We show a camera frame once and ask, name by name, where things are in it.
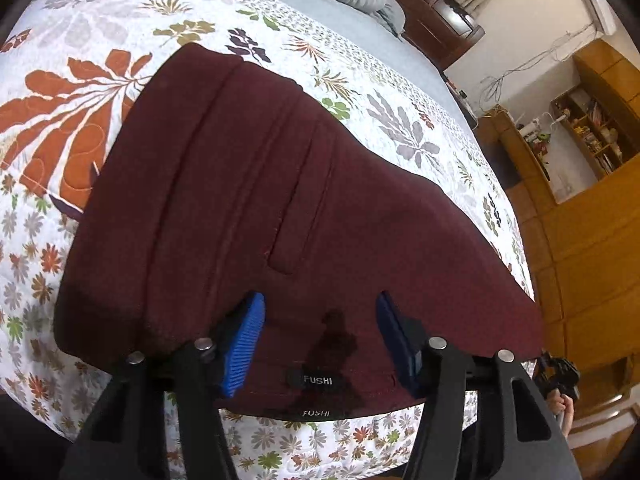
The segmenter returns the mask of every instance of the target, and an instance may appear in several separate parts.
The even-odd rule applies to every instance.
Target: wooden headboard
[[[440,70],[484,36],[484,29],[455,0],[396,0],[406,15],[404,38]]]

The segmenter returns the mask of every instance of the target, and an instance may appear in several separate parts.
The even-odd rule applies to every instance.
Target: metal screw
[[[447,347],[447,340],[441,337],[430,337],[429,346],[436,350],[444,350]]]
[[[515,356],[511,350],[500,350],[498,352],[498,359],[500,361],[504,361],[505,363],[513,363]]]
[[[140,350],[130,353],[127,357],[127,363],[130,365],[139,365],[144,360],[145,355]]]
[[[205,351],[209,350],[209,348],[213,346],[213,341],[210,337],[201,337],[199,339],[196,339],[193,344],[198,350]]]

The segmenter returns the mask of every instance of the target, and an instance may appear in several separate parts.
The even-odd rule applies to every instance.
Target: floral bedsheet
[[[56,347],[53,306],[122,121],[190,41],[295,79],[365,147],[439,184],[532,295],[513,210],[471,132],[348,40],[276,0],[33,0],[0,47],[0,383],[36,418],[73,440],[109,380]],[[406,462],[420,414],[300,424],[223,411],[223,423],[241,479],[357,479]],[[475,415],[468,393],[465,425]]]

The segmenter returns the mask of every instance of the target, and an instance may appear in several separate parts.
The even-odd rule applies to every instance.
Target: electrical cable
[[[583,28],[581,28],[577,32],[568,32],[564,36],[560,36],[560,38],[557,38],[551,44],[550,48],[548,48],[544,52],[540,52],[536,56],[534,56],[531,59],[525,61],[520,66],[518,66],[516,68],[513,68],[511,70],[507,70],[500,77],[496,78],[496,77],[493,77],[493,76],[488,76],[488,77],[485,77],[484,79],[482,79],[480,84],[481,85],[485,84],[485,83],[487,83],[487,84],[482,88],[482,90],[480,92],[480,97],[478,99],[478,105],[479,105],[480,109],[484,113],[487,113],[489,110],[484,108],[484,104],[485,103],[494,102],[495,104],[498,104],[500,102],[500,99],[502,98],[502,86],[504,85],[504,80],[508,76],[510,76],[511,74],[514,74],[514,73],[517,73],[517,72],[525,72],[527,70],[530,70],[531,68],[539,65],[548,56],[553,56],[553,60],[556,61],[556,62],[563,62],[563,61],[568,60],[575,52],[580,50],[584,45],[580,44],[580,46],[578,46],[577,48],[572,50],[572,52],[568,56],[566,56],[565,58],[562,58],[562,59],[560,59],[558,57],[558,49],[560,49],[562,46],[565,46],[571,40],[574,40],[575,38],[580,36],[582,33],[587,31],[590,27],[594,28],[594,38],[593,39],[595,40],[595,38],[598,35],[598,31],[595,28],[593,22],[587,23],[587,25],[585,25]]]

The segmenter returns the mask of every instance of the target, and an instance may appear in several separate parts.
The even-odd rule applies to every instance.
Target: garment pocket
[[[331,128],[320,127],[313,134],[269,257],[269,266],[278,272],[292,274],[303,256],[329,182],[334,141]]]

